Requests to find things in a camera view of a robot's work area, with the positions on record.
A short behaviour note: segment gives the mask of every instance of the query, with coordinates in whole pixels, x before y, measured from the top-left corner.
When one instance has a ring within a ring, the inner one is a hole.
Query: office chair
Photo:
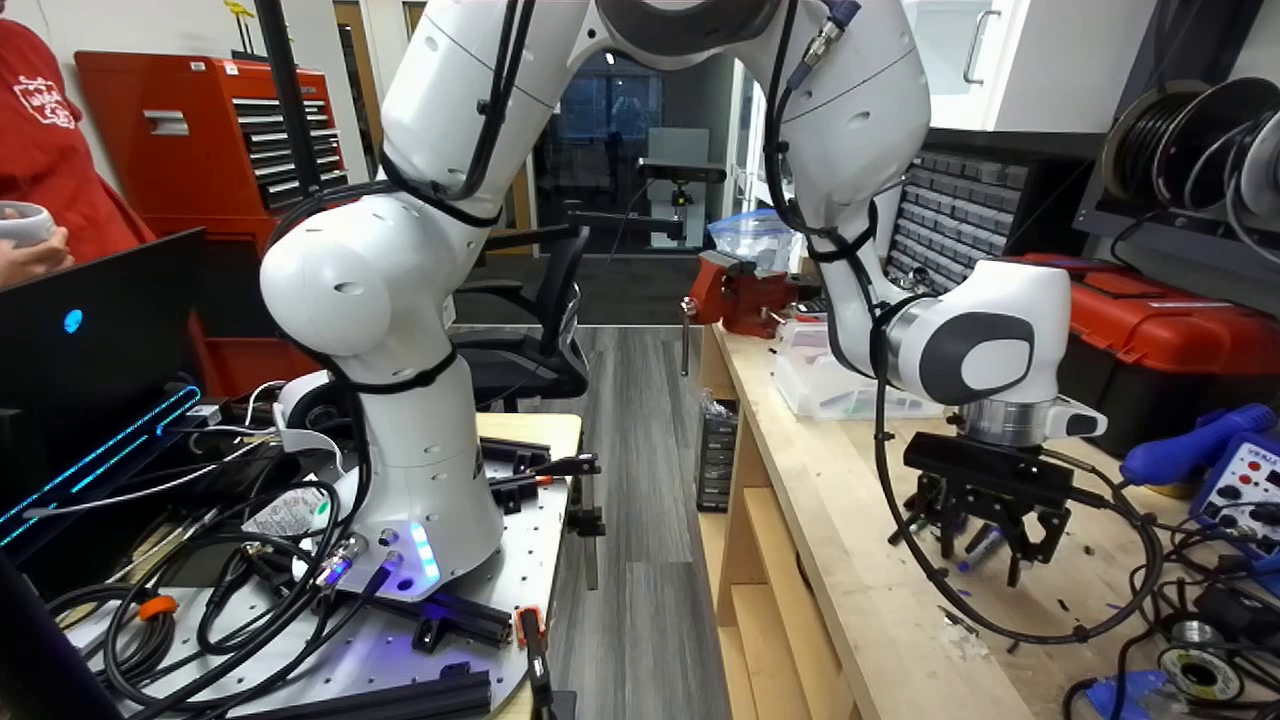
[[[565,400],[587,391],[586,358],[578,347],[578,270],[587,252],[587,227],[561,225],[538,234],[494,236],[485,249],[549,249],[542,285],[527,294],[519,280],[478,280],[462,296],[498,296],[519,307],[542,330],[527,336],[478,336],[456,333],[456,351],[473,364],[478,410],[517,414],[519,400]]]

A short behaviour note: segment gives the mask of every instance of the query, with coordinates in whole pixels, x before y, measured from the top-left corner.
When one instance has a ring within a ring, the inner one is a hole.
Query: blue light
[[[86,330],[86,307],[67,307],[64,333],[77,336]]]

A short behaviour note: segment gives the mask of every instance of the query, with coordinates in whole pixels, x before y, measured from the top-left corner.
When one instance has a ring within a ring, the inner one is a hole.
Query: hand
[[[0,294],[32,285],[62,270],[72,270],[67,227],[55,227],[44,245],[28,249],[18,249],[0,236]]]

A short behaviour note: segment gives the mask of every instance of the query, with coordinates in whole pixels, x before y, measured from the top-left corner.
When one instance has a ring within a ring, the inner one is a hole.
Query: laptop screen
[[[148,414],[175,414],[201,239],[0,294],[0,517]]]

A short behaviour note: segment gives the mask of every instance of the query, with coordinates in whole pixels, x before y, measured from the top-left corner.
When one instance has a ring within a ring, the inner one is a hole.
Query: gray floor
[[[553,672],[586,720],[727,718],[714,607],[693,529],[696,385],[679,330],[586,330],[591,391],[580,404],[599,456],[599,593],[578,542],[553,607]]]

